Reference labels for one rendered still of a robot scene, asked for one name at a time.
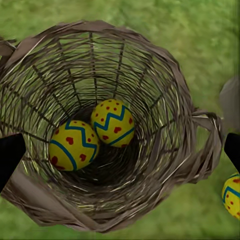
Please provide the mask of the wicker basket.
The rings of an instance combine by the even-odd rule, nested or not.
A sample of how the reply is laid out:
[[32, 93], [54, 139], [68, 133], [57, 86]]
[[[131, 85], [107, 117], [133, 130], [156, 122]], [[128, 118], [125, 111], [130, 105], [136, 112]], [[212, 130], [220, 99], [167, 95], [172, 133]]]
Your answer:
[[[85, 32], [89, 32], [89, 36], [77, 38]], [[103, 37], [93, 37], [93, 33]], [[93, 38], [111, 43], [96, 42]], [[121, 43], [112, 42], [106, 38]], [[59, 44], [60, 40], [69, 39], [75, 40]], [[29, 54], [46, 41], [49, 41], [48, 44], [39, 51]], [[181, 67], [168, 49], [151, 43], [144, 34], [128, 26], [116, 26], [102, 20], [88, 21], [84, 19], [76, 22], [61, 22], [45, 32], [24, 37], [16, 46], [12, 45], [15, 42], [17, 40], [14, 38], [3, 39], [0, 36], [0, 130], [2, 133], [0, 138], [22, 133], [23, 136], [26, 136], [27, 151], [0, 192], [0, 197], [5, 198], [26, 213], [38, 226], [63, 225], [79, 233], [112, 233], [134, 225], [170, 197], [175, 187], [179, 188], [190, 183], [197, 184], [201, 179], [210, 179], [219, 164], [222, 149], [225, 146], [224, 137], [227, 129], [225, 119], [220, 118], [219, 115], [217, 117], [213, 112], [194, 106]], [[95, 47], [94, 42], [104, 45], [121, 44], [121, 48]], [[62, 48], [72, 44], [73, 46]], [[90, 46], [77, 48], [84, 44], [90, 44]], [[125, 44], [135, 47], [145, 57], [134, 51], [132, 51], [132, 58], [123, 55]], [[91, 49], [91, 51], [76, 53], [74, 56], [65, 56], [64, 52], [71, 49]], [[120, 53], [95, 52], [94, 49], [120, 49]], [[43, 52], [46, 53], [37, 57]], [[115, 55], [98, 55], [98, 53]], [[55, 54], [58, 55], [48, 59]], [[164, 67], [159, 65], [153, 56]], [[37, 63], [45, 57], [48, 58]], [[97, 57], [103, 57], [106, 60]], [[117, 57], [119, 61], [108, 57]], [[123, 63], [123, 57], [131, 60], [139, 69]], [[107, 66], [114, 64], [107, 61], [117, 62], [118, 68]], [[22, 64], [13, 72], [21, 62]], [[38, 65], [46, 62], [48, 62], [46, 65], [40, 69], [37, 68]], [[160, 70], [155, 69], [152, 62], [168, 75], [170, 81]], [[105, 65], [105, 67], [97, 67], [96, 65]], [[127, 66], [127, 70], [133, 71], [135, 75], [121, 70], [122, 65]], [[19, 93], [27, 76], [17, 91], [16, 88], [31, 66], [36, 73], [30, 76], [23, 90]], [[71, 69], [83, 70], [72, 74]], [[67, 71], [68, 75], [57, 78]], [[107, 74], [96, 72], [116, 73], [116, 80], [103, 77]], [[16, 73], [14, 78], [7, 83], [14, 73]], [[133, 75], [139, 81], [137, 82], [128, 74]], [[148, 87], [148, 85], [152, 86], [144, 79], [145, 75], [152, 79], [160, 92], [160, 96], [156, 100]], [[29, 84], [34, 76], [37, 77]], [[137, 83], [137, 88], [121, 77], [133, 79]], [[95, 88], [88, 88], [88, 91], [78, 91], [80, 88], [76, 88], [75, 84], [89, 78], [95, 79], [94, 85], [85, 86], [95, 86]], [[98, 78], [104, 78], [111, 82], [97, 82]], [[23, 96], [26, 88], [35, 81], [37, 83]], [[148, 91], [141, 83], [146, 86]], [[101, 182], [101, 175], [112, 174], [113, 170], [110, 170], [120, 163], [123, 157], [118, 158], [119, 147], [108, 145], [107, 150], [113, 151], [110, 155], [110, 152], [104, 149], [106, 143], [102, 140], [100, 140], [100, 149], [96, 160], [82, 170], [64, 171], [55, 168], [49, 160], [49, 155], [45, 155], [45, 151], [48, 152], [56, 130], [84, 112], [92, 113], [101, 101], [119, 100], [116, 97], [120, 95], [117, 88], [123, 88], [128, 93], [124, 99], [129, 103], [127, 107], [132, 113], [134, 122], [134, 138], [130, 143], [132, 152], [129, 163], [126, 168], [123, 166], [130, 152], [128, 148], [126, 157], [123, 163], [119, 164], [116, 172], [117, 175], [121, 172], [122, 174], [112, 181]], [[4, 102], [4, 97], [9, 90], [11, 93]], [[145, 100], [143, 92], [147, 99], [150, 98], [153, 101], [151, 106]], [[37, 93], [37, 97], [32, 104], [35, 93]], [[15, 96], [7, 107], [7, 101], [13, 94]], [[88, 95], [88, 97], [95, 96], [95, 99], [80, 99], [79, 94]], [[72, 97], [65, 104], [61, 103], [70, 96]], [[13, 119], [10, 122], [11, 113], [20, 99], [16, 121], [14, 121], [15, 115], [13, 114]], [[166, 100], [172, 108], [170, 111], [173, 118], [171, 119], [168, 116]], [[161, 104], [163, 118], [158, 103]], [[49, 120], [45, 114], [50, 107], [54, 105], [54, 109], [57, 104], [60, 107], [53, 112]], [[4, 116], [2, 116], [4, 105], [6, 105], [6, 109]], [[6, 118], [9, 107], [10, 113]], [[29, 107], [31, 110], [27, 114], [27, 118], [29, 117], [30, 120], [33, 114], [32, 128], [38, 118], [37, 131], [41, 127], [41, 119], [48, 121], [47, 128], [40, 137], [33, 134], [34, 130], [31, 130], [31, 133], [24, 130], [27, 118], [21, 127]], [[56, 120], [56, 116], [58, 117], [62, 111], [64, 114], [55, 125], [54, 119]], [[153, 125], [150, 124], [150, 115]], [[90, 120], [91, 116], [84, 114], [82, 121], [90, 123]], [[196, 154], [199, 140], [198, 126], [210, 134], [203, 148]], [[5, 127], [7, 127], [7, 133]], [[29, 136], [33, 152], [29, 151]], [[37, 144], [34, 144], [32, 137], [35, 138]], [[175, 147], [177, 137], [180, 139], [179, 147]], [[40, 159], [40, 142], [42, 160]], [[147, 154], [148, 148], [150, 148], [149, 154]], [[36, 166], [37, 164], [45, 171], [48, 181], [43, 178]], [[95, 169], [91, 165], [107, 167]], [[95, 176], [99, 179], [95, 181], [87, 176]], [[165, 192], [168, 193], [160, 198]]]

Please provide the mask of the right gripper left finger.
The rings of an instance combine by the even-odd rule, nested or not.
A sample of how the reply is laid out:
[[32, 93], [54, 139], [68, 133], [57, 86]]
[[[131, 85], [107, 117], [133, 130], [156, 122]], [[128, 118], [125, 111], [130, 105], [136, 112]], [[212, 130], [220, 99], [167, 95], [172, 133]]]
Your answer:
[[27, 142], [21, 132], [0, 138], [0, 193], [26, 151]]

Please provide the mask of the easter egg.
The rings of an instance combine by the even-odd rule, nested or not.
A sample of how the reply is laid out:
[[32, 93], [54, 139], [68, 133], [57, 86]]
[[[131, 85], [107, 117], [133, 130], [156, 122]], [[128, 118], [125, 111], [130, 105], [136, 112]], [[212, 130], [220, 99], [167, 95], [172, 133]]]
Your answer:
[[48, 147], [48, 157], [55, 169], [78, 171], [95, 162], [100, 138], [92, 123], [69, 121], [54, 133]]
[[120, 100], [109, 98], [99, 102], [91, 113], [91, 126], [104, 143], [113, 147], [128, 146], [135, 133], [130, 109]]
[[240, 220], [240, 173], [232, 175], [222, 189], [224, 206], [233, 216]]

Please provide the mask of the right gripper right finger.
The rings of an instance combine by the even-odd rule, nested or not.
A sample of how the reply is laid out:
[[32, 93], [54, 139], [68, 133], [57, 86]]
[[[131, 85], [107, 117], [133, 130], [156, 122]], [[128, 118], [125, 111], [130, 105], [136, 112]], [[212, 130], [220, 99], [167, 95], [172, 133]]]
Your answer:
[[229, 133], [223, 150], [240, 173], [240, 134]]

